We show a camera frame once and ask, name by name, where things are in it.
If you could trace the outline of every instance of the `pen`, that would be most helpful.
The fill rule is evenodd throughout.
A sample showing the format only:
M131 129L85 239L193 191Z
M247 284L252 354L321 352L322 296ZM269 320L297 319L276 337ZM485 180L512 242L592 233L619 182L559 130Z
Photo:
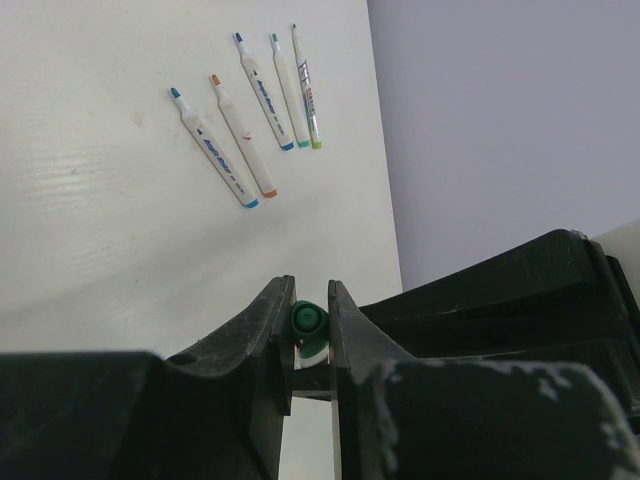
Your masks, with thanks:
M307 114L309 133L311 134L311 146L315 150L322 148L322 142L320 141L320 134L318 133L318 120L316 118L316 107L313 103L313 91L311 89L311 79L309 78L307 57L302 51L298 28L295 23L291 26L291 33L293 34L293 47L296 51L296 65L300 77L300 87L302 88L302 100L304 102L305 113Z
M229 130L233 133L233 137L236 139L238 147L240 147L240 151L256 179L256 183L260 187L260 191L267 198L275 197L278 191L271 179L271 175L269 175L265 162L260 157L258 150L256 150L251 133L240 120L240 113L235 103L225 91L218 76L212 75L211 78L213 80L213 89L218 96L218 107L227 121L227 125L229 125Z
M247 182L240 176L231 159L222 151L209 129L202 124L197 112L185 102L177 88L171 87L169 91L173 96L173 101L180 109L182 123L198 142L202 151L227 182L240 203L247 208L257 206L259 202L256 194L247 186Z
M280 87L282 88L287 109L289 110L289 118L291 118L291 124L296 134L296 140L298 140L298 146L301 148L308 147L311 144L309 140L309 127L303 114L304 110L301 97L297 89L293 87L290 77L291 74L289 73L289 65L280 49L280 42L278 42L278 36L275 33L271 34L271 46L273 47L273 63L276 66L276 72L278 72Z
M280 148L283 150L291 150L293 148L293 139L289 133L285 131L284 125L279 118L275 102L273 98L271 98L271 95L269 95L264 78L260 72L260 67L258 67L258 62L247 50L242 36L239 33L235 34L235 39L238 50L240 50L240 62L253 87L253 91L256 93L256 97L258 97L262 111L267 117L267 120L269 120L269 125L271 125L271 130L273 130L273 134L276 136Z

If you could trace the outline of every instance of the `dark green marker cap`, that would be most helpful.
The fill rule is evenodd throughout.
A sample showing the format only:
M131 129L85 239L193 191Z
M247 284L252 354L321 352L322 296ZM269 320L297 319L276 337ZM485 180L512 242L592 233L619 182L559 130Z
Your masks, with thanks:
M315 303L294 303L291 326L300 358L313 357L329 344L329 314Z

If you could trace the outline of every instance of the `gray wall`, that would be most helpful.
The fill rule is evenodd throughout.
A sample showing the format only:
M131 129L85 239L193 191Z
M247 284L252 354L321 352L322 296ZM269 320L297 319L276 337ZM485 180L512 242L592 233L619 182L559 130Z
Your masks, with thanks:
M412 288L640 218L640 2L369 0Z

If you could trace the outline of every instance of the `table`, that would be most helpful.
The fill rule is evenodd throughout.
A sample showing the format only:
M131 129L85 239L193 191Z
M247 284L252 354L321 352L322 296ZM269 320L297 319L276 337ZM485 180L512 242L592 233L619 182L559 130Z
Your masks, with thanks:
M330 278L360 304L400 291L364 0L24 0L0 22L0 350L168 356L282 274L321 305ZM309 58L319 151L278 148L233 43L241 32L284 105L268 35L292 55L291 22ZM179 88L239 155L214 72L278 184L253 210L167 92ZM303 463L327 478L329 407L297 401L294 412L282 478L299 478Z

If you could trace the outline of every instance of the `green marker cap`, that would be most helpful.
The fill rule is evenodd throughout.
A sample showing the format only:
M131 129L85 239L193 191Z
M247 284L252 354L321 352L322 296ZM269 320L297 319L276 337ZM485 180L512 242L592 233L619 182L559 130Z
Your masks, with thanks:
M315 303L294 303L291 327L300 358L313 357L329 344L329 314Z

